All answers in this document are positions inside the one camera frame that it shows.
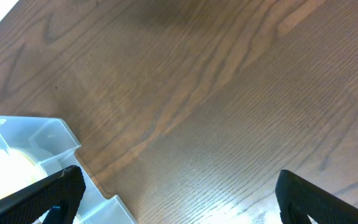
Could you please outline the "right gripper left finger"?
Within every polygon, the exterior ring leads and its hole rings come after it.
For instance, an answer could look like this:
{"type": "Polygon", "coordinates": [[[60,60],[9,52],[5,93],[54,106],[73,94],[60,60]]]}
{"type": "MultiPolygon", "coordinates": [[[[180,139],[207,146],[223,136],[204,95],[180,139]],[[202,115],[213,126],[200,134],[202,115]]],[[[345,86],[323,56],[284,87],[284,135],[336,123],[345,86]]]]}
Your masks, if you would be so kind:
{"type": "Polygon", "coordinates": [[[80,167],[68,166],[0,199],[0,223],[73,223],[86,190],[80,167]]]}

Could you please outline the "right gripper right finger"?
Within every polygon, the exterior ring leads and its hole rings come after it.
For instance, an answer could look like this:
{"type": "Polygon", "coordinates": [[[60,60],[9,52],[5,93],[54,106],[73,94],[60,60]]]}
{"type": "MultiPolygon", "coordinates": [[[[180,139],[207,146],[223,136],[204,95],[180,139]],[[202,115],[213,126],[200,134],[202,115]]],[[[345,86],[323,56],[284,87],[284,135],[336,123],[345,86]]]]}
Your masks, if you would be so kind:
{"type": "Polygon", "coordinates": [[[289,170],[281,170],[275,195],[283,224],[358,223],[358,208],[289,170]]]}

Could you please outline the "yellow small bowl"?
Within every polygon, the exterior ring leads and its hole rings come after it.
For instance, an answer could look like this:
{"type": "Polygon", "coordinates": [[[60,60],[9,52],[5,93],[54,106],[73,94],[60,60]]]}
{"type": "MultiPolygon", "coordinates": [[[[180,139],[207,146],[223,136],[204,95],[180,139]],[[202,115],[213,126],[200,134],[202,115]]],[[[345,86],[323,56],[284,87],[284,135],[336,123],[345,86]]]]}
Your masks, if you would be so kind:
{"type": "Polygon", "coordinates": [[[44,169],[24,152],[0,149],[0,199],[46,177],[44,169]]]}

